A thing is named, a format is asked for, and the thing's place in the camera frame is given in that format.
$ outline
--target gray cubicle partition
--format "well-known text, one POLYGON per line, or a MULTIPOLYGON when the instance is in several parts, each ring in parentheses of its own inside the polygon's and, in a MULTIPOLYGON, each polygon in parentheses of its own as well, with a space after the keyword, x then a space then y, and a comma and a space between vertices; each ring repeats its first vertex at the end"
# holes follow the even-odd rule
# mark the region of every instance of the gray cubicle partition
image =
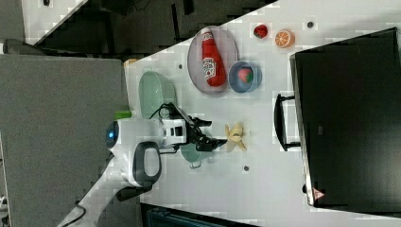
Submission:
POLYGON ((12 226, 56 226, 91 188, 105 129, 127 110, 122 62, 0 56, 0 131, 12 226))
POLYGON ((21 0, 0 0, 0 39, 25 39, 21 4, 21 0))

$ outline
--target floor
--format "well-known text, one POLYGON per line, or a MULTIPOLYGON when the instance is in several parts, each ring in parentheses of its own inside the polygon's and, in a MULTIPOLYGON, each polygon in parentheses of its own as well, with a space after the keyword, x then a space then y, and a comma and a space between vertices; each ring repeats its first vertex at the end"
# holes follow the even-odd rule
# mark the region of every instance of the floor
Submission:
POLYGON ((222 25, 274 1, 121 0, 111 5, 109 0, 91 0, 38 46, 121 60, 141 59, 193 37, 205 26, 222 25), (184 2, 192 3, 187 13, 184 2), (89 9, 107 12, 109 26, 94 19, 89 9), (110 33, 113 51, 107 40, 110 33))

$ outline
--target blue bowl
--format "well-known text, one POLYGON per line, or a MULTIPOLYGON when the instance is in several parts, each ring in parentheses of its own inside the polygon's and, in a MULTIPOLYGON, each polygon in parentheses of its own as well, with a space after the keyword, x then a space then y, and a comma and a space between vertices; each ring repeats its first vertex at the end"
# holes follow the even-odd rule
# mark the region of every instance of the blue bowl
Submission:
POLYGON ((262 75, 259 68, 255 64, 247 61, 237 61, 230 69, 228 74, 228 82, 237 93, 249 93, 254 91, 261 83, 262 75), (242 68, 250 68, 253 71, 253 80, 244 82, 238 77, 238 71, 242 68))

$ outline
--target ketchup bottle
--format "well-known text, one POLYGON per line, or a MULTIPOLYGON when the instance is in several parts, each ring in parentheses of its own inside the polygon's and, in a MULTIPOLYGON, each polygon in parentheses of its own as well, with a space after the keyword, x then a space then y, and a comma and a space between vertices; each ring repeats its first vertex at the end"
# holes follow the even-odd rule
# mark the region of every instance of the ketchup bottle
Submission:
POLYGON ((204 28, 200 31, 202 36, 202 62, 207 83, 212 87, 219 87, 226 82, 226 73, 223 60, 218 53, 212 31, 204 28))

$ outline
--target red fruit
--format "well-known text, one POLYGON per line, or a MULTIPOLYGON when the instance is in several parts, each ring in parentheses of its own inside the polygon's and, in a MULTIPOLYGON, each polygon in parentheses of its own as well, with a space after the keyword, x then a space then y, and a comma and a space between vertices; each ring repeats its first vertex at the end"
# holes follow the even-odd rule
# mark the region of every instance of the red fruit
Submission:
POLYGON ((253 35, 259 39, 263 39, 268 35, 268 28, 265 25, 257 26, 253 30, 253 35))
POLYGON ((246 82, 246 83, 252 82, 252 80, 253 80, 253 71, 250 68, 241 68, 238 71, 238 77, 243 82, 246 82))

